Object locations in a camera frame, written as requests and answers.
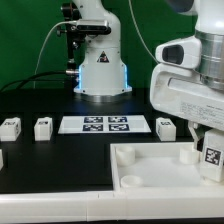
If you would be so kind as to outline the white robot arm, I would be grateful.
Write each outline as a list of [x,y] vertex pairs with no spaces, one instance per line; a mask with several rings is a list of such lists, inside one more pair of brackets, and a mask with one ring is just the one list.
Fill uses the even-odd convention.
[[[195,34],[156,48],[158,65],[150,84],[150,102],[188,121],[195,143],[224,150],[224,0],[165,0],[179,14],[195,15]],[[120,56],[120,22],[101,0],[72,0],[87,33],[78,92],[93,100],[117,97],[126,85]]]

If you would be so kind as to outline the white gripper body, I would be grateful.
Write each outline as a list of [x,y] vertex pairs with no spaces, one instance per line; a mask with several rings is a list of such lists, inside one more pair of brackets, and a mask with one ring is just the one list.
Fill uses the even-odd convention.
[[194,36],[156,48],[159,64],[151,77],[150,102],[158,111],[224,131],[224,92],[203,84],[195,71],[201,48]]

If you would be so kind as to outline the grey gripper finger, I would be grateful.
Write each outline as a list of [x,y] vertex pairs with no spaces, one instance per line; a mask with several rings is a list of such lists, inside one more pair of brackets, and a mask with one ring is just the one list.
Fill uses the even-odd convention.
[[194,140],[194,149],[202,150],[204,142],[204,130],[201,124],[198,124],[193,121],[188,122],[188,129],[191,133],[191,136]]

